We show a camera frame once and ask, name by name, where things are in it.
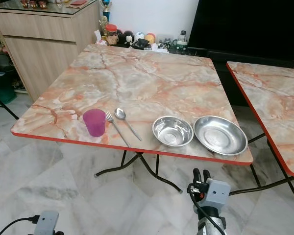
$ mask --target stainless steel bowl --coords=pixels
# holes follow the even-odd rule
[[[216,116],[203,116],[194,123],[197,139],[210,151],[232,156],[243,153],[248,141],[236,124]]]
[[[172,116],[158,118],[152,125],[152,132],[161,143],[170,147],[184,146],[194,136],[190,124]]]

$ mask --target red cup lid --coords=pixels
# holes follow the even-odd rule
[[[109,32],[115,32],[117,31],[117,26],[109,23],[106,25],[106,30]]]

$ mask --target floor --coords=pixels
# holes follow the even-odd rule
[[[30,105],[25,94],[8,104],[19,116]],[[262,133],[249,108],[233,109],[249,138]],[[198,221],[186,193],[194,167],[208,169],[232,190],[256,186],[249,167],[169,156],[161,156],[159,174],[175,182],[183,194],[154,179],[139,161],[94,178],[95,172],[119,166],[123,152],[15,137],[9,131],[14,122],[0,108],[0,231],[14,219],[56,210],[56,231],[65,235],[195,235]],[[266,141],[250,145],[263,184],[283,178]],[[145,156],[154,167],[155,156]],[[230,196],[221,215],[229,235],[294,234],[294,197],[287,184]],[[25,235],[34,228],[23,221],[4,234]]]

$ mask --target television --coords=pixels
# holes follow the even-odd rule
[[[188,47],[294,61],[294,0],[199,0]]]

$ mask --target spoon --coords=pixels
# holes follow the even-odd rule
[[[114,115],[115,115],[118,119],[120,119],[120,120],[124,120],[124,121],[126,122],[126,124],[128,125],[128,127],[131,129],[131,131],[134,133],[134,135],[135,135],[140,141],[142,141],[142,138],[140,138],[140,136],[137,134],[137,132],[133,129],[133,127],[132,127],[132,126],[127,122],[127,120],[125,119],[126,114],[125,114],[125,112],[124,112],[122,109],[120,109],[120,108],[115,109],[115,111],[114,111]]]

